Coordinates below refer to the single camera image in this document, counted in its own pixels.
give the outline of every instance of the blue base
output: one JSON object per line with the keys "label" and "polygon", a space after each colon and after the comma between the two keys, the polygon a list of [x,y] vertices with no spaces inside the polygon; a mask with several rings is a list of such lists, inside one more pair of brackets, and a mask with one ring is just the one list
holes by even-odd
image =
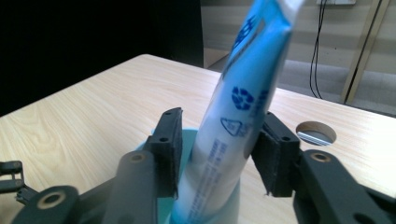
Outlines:
{"label": "blue base", "polygon": [[[192,145],[195,141],[195,136],[197,134],[197,130],[195,129],[183,129],[183,153],[181,155],[180,161],[180,174],[182,174],[184,167],[189,159],[191,154]],[[227,224],[236,224],[238,220],[239,213],[239,191],[240,184],[236,185],[233,193],[226,203],[226,205],[219,211],[219,214],[206,222],[206,224],[215,224],[215,223],[227,223]],[[169,217],[172,212],[173,198],[159,198],[157,201],[158,204],[158,223],[160,224],[169,224]],[[171,223],[179,224],[176,220],[172,220]]]}

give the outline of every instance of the floor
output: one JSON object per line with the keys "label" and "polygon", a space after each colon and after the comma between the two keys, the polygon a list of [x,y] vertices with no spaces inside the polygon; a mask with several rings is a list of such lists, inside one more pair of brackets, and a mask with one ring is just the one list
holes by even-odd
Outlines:
{"label": "floor", "polygon": [[[221,72],[227,56],[208,69]],[[278,87],[315,97],[309,86],[311,63],[286,60]],[[347,79],[348,68],[318,65],[318,89],[324,100],[339,103]],[[350,106],[396,118],[396,75],[364,72],[355,99]]]}

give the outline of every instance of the wall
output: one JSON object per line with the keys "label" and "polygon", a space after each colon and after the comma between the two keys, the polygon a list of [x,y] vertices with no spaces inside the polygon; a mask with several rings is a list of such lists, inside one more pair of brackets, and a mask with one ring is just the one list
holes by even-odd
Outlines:
{"label": "wall", "polygon": [[[354,6],[327,6],[319,40],[321,64],[349,68],[358,46],[372,0],[358,0]],[[203,0],[204,46],[228,51],[252,0]],[[396,3],[390,1],[366,69],[396,74]],[[306,0],[296,22],[289,60],[310,63],[318,31],[319,6]]]}

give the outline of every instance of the cable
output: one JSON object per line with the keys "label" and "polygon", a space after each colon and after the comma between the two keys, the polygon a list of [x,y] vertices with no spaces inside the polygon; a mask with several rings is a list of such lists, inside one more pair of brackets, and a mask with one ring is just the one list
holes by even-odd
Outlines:
{"label": "cable", "polygon": [[[320,8],[319,8],[319,21],[318,21],[318,34],[317,34],[317,39],[315,42],[315,47],[314,47],[314,55],[312,56],[312,61],[311,61],[311,69],[309,73],[309,88],[311,89],[312,93],[316,98],[323,99],[320,95],[319,89],[318,89],[318,50],[319,50],[319,36],[320,36],[320,31],[323,23],[323,16],[324,16],[324,10],[327,5],[327,0],[321,0],[320,1]],[[315,83],[315,89],[318,95],[315,94],[314,89],[312,88],[312,70],[313,70],[313,64],[315,61],[315,74],[314,74],[314,83]]]}

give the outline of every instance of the circular hole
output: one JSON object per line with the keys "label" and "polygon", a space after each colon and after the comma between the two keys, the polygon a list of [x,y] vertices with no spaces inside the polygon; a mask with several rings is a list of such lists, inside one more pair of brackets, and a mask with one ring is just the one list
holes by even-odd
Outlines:
{"label": "circular hole", "polygon": [[355,214],[353,216],[361,224],[375,224],[375,222],[364,214]]}
{"label": "circular hole", "polygon": [[48,198],[44,200],[44,203],[55,203],[61,198],[59,194],[50,195]]}
{"label": "circular hole", "polygon": [[296,128],[297,135],[306,143],[327,146],[335,142],[337,134],[328,125],[317,121],[306,121]]}
{"label": "circular hole", "polygon": [[122,217],[119,217],[119,224],[133,224],[134,223],[134,217],[131,215],[123,215]]}
{"label": "circular hole", "polygon": [[140,161],[142,161],[142,160],[144,160],[145,159],[145,155],[143,155],[143,154],[137,154],[137,155],[133,155],[132,157],[131,157],[131,162],[140,162]]}
{"label": "circular hole", "polygon": [[324,154],[321,153],[312,153],[311,158],[314,159],[315,161],[321,161],[321,162],[328,162],[331,161],[332,159]]}
{"label": "circular hole", "polygon": [[38,201],[37,207],[39,209],[49,209],[63,202],[65,198],[66,195],[63,191],[51,192]]}

